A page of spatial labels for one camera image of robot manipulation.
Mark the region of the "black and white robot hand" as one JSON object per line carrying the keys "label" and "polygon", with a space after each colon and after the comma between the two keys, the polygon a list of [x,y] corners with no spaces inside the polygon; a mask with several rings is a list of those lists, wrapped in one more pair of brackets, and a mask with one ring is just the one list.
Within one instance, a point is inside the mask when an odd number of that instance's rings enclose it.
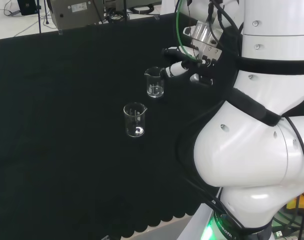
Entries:
{"label": "black and white robot hand", "polygon": [[170,65],[161,71],[167,79],[177,79],[187,74],[188,80],[194,85],[209,88],[214,83],[214,70],[222,51],[206,45],[204,51],[188,48],[195,60],[183,52],[181,47],[162,49],[162,55],[170,61]]}

